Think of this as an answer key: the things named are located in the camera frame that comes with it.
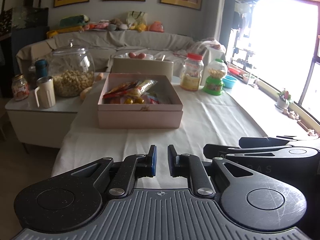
sofa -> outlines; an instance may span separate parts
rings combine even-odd
[[[201,46],[192,38],[171,33],[137,31],[85,31],[61,33],[45,41],[28,45],[21,49],[16,58],[22,73],[39,59],[46,59],[50,64],[51,52],[68,46],[73,40],[74,45],[87,46],[92,54],[96,72],[110,72],[113,58],[128,52],[151,54],[154,58],[162,58],[174,62],[173,76],[179,77],[183,70],[183,62],[188,52],[202,54],[206,66],[210,61],[221,58],[225,54],[221,50]]]

metal screw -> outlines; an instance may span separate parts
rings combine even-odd
[[[121,196],[124,194],[124,190],[122,188],[115,187],[109,190],[109,193],[113,196]]]
[[[197,190],[198,194],[202,195],[202,196],[208,196],[211,195],[213,193],[213,190],[207,187],[202,187],[200,189]]]

green candy dispenser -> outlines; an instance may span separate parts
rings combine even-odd
[[[203,91],[214,96],[219,96],[222,93],[222,79],[228,73],[228,67],[222,59],[215,59],[207,66],[209,77],[205,81]]]

gold jar lid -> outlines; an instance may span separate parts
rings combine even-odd
[[[12,78],[12,81],[17,81],[17,80],[20,80],[24,78],[24,75],[23,74],[19,74],[19,75],[15,75],[13,78]]]

window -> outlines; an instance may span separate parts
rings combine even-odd
[[[232,42],[235,49],[231,62],[239,66],[239,62],[248,60],[254,66],[253,74],[279,91],[288,90],[293,100],[320,124],[320,2],[247,3],[252,8],[249,35],[241,37],[241,31],[233,30],[238,40]],[[246,50],[254,55],[243,54]]]

